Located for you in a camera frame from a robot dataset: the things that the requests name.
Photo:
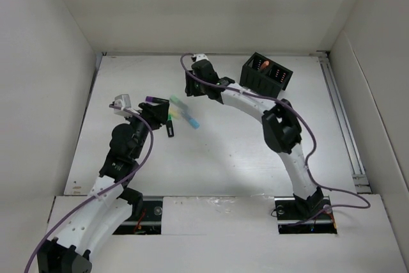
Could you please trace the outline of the green pastel highlighter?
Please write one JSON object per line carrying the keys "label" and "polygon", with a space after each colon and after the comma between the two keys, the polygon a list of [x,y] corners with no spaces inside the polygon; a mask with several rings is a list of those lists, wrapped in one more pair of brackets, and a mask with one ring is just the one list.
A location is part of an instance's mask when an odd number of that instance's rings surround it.
{"label": "green pastel highlighter", "polygon": [[183,101],[181,101],[178,97],[175,95],[171,95],[169,97],[169,101],[173,103],[175,106],[179,107],[180,109],[187,110],[189,107],[187,104],[185,104]]}

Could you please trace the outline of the blue pastel highlighter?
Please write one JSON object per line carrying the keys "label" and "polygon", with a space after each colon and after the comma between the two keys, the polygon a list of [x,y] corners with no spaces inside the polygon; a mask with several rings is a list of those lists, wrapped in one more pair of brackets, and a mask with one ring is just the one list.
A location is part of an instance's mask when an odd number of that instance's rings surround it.
{"label": "blue pastel highlighter", "polygon": [[197,122],[197,120],[187,112],[187,111],[182,111],[181,112],[181,117],[193,128],[193,129],[198,129],[200,124]]}

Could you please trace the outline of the orange pastel highlighter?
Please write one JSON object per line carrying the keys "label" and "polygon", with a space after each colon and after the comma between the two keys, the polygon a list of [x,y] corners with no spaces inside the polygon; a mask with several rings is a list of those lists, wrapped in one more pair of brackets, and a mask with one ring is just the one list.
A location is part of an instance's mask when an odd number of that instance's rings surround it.
{"label": "orange pastel highlighter", "polygon": [[262,62],[262,64],[260,65],[259,71],[263,71],[264,69],[266,69],[268,66],[270,65],[269,61],[264,61]]}

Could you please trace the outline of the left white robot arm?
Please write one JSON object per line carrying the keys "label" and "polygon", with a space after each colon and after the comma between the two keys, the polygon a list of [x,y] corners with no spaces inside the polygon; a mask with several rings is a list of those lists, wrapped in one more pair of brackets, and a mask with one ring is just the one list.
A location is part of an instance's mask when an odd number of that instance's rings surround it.
{"label": "left white robot arm", "polygon": [[120,95],[110,105],[125,119],[111,132],[105,162],[86,198],[67,213],[42,239],[34,252],[39,272],[91,272],[93,260],[115,230],[143,211],[143,195],[130,188],[138,161],[153,131],[168,120],[169,102],[142,102],[137,110]]}

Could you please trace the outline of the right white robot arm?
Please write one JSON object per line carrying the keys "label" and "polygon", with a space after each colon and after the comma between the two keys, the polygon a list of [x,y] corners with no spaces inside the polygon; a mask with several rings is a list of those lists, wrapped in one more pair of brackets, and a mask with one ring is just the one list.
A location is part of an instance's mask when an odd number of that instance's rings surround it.
{"label": "right white robot arm", "polygon": [[203,96],[233,107],[259,121],[266,145],[281,158],[293,187],[295,210],[301,220],[310,218],[323,200],[320,187],[311,180],[302,150],[301,126],[283,99],[272,102],[259,98],[229,77],[220,78],[205,54],[191,56],[185,71],[187,96]]}

